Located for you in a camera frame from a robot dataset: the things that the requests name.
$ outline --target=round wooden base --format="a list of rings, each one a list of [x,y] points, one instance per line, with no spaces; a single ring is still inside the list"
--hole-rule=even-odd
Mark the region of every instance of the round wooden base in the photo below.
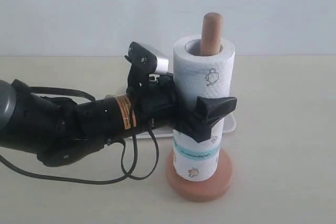
[[[201,182],[192,182],[176,173],[173,165],[173,152],[167,159],[166,177],[171,187],[183,198],[206,202],[220,198],[229,188],[233,176],[232,162],[228,154],[221,149],[215,174]]]

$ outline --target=white table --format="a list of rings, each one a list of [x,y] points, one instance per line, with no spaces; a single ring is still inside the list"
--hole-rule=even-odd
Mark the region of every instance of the white table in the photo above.
[[[74,88],[96,98],[122,94],[123,58],[0,58],[0,79]],[[232,95],[237,128],[223,147],[234,161],[227,194],[196,204],[180,198],[165,178],[171,139],[161,139],[160,162],[140,182],[91,186],[36,180],[0,166],[1,223],[336,223],[336,56],[237,56]],[[137,175],[150,171],[151,141],[139,143]],[[127,147],[127,164],[132,145]],[[122,147],[112,145],[69,167],[47,168],[34,155],[1,148],[33,172],[86,179],[120,176]]]

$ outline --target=blue stripe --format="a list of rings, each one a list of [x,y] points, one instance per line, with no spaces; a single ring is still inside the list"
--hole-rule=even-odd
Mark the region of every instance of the blue stripe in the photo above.
[[[196,160],[196,161],[202,161],[209,159],[213,156],[215,156],[218,153],[218,150],[220,148],[220,145],[216,148],[213,148],[212,150],[205,151],[205,152],[195,152],[188,150],[186,148],[183,148],[182,146],[178,145],[175,138],[174,138],[174,146],[178,153],[180,153],[185,158]]]

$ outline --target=white wall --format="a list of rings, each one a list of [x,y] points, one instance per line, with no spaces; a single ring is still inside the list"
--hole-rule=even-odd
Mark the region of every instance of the white wall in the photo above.
[[[336,0],[0,0],[0,55],[123,56],[133,40],[171,55],[211,11],[237,54],[336,54]]]

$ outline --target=robotic arm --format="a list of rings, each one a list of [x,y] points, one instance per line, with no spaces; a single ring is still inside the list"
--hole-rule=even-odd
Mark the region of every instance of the robotic arm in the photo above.
[[[128,172],[121,161],[123,177],[94,182],[32,174],[2,156],[0,162],[22,175],[48,180],[112,184],[126,178],[144,179],[149,175],[132,176],[138,155],[137,134],[148,131],[152,136],[157,163],[159,149],[153,129],[168,125],[200,143],[209,139],[212,127],[236,108],[235,97],[198,97],[195,110],[189,111],[176,92],[173,75],[167,72],[168,60],[160,52],[132,42],[125,58],[131,64],[126,94],[102,100],[78,90],[30,87],[19,80],[11,84],[0,80],[1,147],[35,154],[45,166],[59,167],[113,143],[121,143],[125,148],[123,139],[131,136],[134,161]],[[86,98],[89,102],[77,104],[70,97]]]

